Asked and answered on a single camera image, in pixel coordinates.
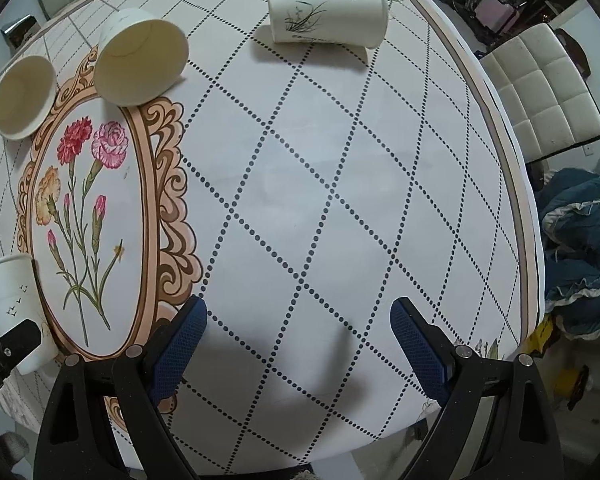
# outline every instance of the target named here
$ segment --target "red carnation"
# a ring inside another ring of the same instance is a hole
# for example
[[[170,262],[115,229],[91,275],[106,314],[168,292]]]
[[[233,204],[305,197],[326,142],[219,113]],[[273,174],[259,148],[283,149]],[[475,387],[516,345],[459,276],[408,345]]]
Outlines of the red carnation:
[[[58,161],[60,164],[69,164],[80,155],[84,141],[91,137],[91,119],[83,117],[79,121],[67,126],[60,144],[58,145]]]

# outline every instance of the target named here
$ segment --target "round table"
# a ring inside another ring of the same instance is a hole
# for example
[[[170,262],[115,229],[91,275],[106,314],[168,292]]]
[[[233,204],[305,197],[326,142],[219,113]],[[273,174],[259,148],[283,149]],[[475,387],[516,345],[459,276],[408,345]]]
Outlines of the round table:
[[[204,298],[160,405],[199,474],[333,456],[434,409],[392,335],[396,298],[498,358],[542,316],[538,220],[497,94],[431,0],[390,4],[365,50],[274,44],[266,0],[83,0],[19,54],[48,57],[60,88],[32,139],[0,137],[0,256],[32,254],[62,352],[87,359]],[[190,56],[163,96],[117,108],[93,63],[126,7],[176,23]],[[1,407],[39,429],[58,368],[14,372]]]

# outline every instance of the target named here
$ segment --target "pink suitcase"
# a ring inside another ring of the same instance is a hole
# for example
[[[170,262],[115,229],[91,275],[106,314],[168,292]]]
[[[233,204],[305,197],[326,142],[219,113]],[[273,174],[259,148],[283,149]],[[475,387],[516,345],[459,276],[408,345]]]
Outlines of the pink suitcase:
[[[475,7],[477,20],[493,32],[507,32],[518,16],[517,10],[503,0],[481,0]]]

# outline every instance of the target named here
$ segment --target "paper cup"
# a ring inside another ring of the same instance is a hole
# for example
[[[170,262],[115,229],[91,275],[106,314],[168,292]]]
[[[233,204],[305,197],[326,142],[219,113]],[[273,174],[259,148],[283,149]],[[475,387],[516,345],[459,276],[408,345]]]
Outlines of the paper cup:
[[[187,57],[189,42],[177,25],[123,9],[102,25],[93,82],[107,101],[138,106],[173,85]]]
[[[0,80],[0,134],[9,140],[33,134],[51,110],[56,91],[56,71],[46,57],[27,56],[11,65]]]
[[[273,41],[377,48],[389,19],[386,0],[268,0]]]
[[[58,354],[40,303],[32,261],[31,256],[22,253],[0,258],[0,336],[25,319],[40,329],[40,346],[17,366],[23,375],[38,370]]]

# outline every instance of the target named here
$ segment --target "grid pattern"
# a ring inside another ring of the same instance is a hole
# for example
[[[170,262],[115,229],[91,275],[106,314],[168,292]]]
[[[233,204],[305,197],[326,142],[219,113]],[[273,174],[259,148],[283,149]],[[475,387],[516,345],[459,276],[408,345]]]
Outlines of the grid pattern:
[[[185,109],[187,221],[210,322],[166,421],[199,474],[297,465],[414,423],[427,399],[390,332],[400,296],[452,341],[516,348],[520,276],[500,162],[409,0],[392,2],[373,51],[274,44],[266,0],[93,0],[21,55],[48,57],[64,81],[127,7],[189,38],[186,82],[166,95]],[[0,137],[0,256],[16,248],[29,148]],[[3,393],[34,428],[49,366]],[[116,440],[133,464],[119,429]]]

